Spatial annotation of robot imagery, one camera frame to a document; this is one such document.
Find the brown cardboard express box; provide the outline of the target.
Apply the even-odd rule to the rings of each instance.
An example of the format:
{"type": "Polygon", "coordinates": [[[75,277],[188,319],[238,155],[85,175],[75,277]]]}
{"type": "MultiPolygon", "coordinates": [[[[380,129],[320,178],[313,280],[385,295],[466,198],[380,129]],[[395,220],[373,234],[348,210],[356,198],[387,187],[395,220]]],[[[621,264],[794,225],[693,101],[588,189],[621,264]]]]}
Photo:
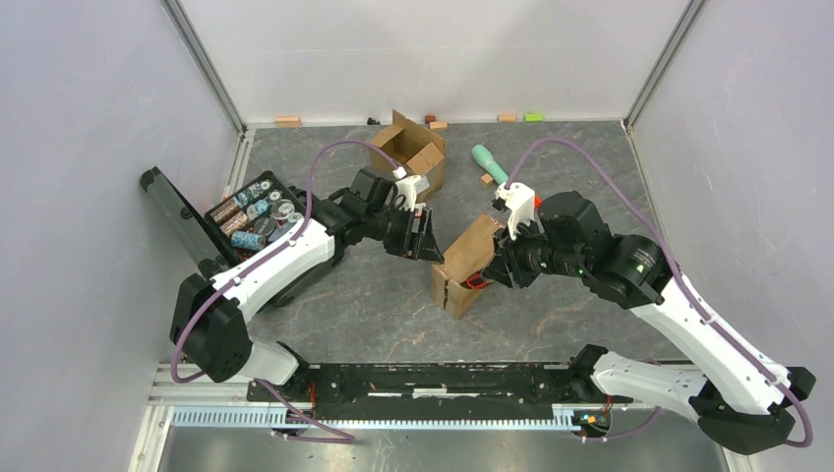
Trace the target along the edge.
{"type": "Polygon", "coordinates": [[[392,124],[378,132],[370,144],[384,151],[410,175],[427,179],[428,187],[417,195],[417,202],[425,203],[445,182],[447,142],[397,110],[391,116],[392,124]]]}

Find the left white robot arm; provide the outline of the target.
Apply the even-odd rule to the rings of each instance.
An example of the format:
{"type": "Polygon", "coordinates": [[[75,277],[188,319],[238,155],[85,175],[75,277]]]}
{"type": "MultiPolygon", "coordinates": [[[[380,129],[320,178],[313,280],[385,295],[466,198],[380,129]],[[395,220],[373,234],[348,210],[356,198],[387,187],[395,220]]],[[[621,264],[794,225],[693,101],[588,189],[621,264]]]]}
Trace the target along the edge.
{"type": "Polygon", "coordinates": [[[299,221],[248,260],[212,277],[194,273],[180,284],[170,339],[201,375],[223,383],[245,375],[270,383],[285,400],[308,390],[300,358],[279,342],[254,339],[248,323],[269,301],[293,298],[340,262],[347,247],[365,239],[393,256],[440,263],[432,212],[418,196],[424,175],[393,175],[364,167],[351,185],[326,199],[308,195],[299,221]]]}

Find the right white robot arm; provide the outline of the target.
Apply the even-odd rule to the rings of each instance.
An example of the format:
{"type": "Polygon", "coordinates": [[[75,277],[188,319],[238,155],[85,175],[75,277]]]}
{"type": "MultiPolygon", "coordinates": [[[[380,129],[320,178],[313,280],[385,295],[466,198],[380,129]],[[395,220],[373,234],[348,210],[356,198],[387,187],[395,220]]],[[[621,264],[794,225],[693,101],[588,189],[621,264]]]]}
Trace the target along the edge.
{"type": "Polygon", "coordinates": [[[658,243],[611,232],[597,207],[575,191],[538,201],[522,184],[502,185],[493,204],[508,221],[494,234],[484,277],[510,288],[528,287],[542,274],[578,278],[598,298],[652,325],[693,365],[676,370],[587,345],[567,376],[575,398],[604,393],[652,404],[744,455],[791,444],[793,428],[807,424],[802,403],[815,376],[744,340],[658,243]]]}

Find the black case with poker chips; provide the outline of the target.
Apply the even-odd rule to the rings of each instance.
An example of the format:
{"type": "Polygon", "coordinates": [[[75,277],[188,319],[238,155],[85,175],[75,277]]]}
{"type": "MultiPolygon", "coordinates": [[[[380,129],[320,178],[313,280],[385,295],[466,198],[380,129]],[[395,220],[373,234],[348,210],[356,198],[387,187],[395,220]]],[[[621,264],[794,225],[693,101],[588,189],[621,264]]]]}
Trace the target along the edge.
{"type": "Polygon", "coordinates": [[[284,186],[270,171],[205,213],[199,213],[157,167],[146,171],[139,185],[162,211],[205,278],[266,251],[301,222],[305,210],[305,192],[284,186]]]}

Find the tan block far left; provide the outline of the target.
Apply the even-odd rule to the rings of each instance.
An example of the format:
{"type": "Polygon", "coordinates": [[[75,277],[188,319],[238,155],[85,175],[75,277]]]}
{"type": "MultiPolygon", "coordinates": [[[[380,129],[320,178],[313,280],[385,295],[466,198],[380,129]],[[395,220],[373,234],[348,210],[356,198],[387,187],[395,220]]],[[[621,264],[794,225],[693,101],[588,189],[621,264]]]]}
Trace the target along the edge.
{"type": "Polygon", "coordinates": [[[302,126],[299,116],[276,116],[273,123],[278,128],[297,128],[302,126]]]}

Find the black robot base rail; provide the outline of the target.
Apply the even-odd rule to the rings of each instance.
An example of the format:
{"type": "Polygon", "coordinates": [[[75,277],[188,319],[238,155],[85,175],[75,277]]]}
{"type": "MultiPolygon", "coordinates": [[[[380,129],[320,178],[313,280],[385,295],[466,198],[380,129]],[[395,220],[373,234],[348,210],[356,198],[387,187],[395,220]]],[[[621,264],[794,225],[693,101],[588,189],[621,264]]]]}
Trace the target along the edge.
{"type": "Polygon", "coordinates": [[[610,396],[566,364],[322,363],[277,387],[318,420],[544,420],[555,405],[606,405],[610,396]]]}

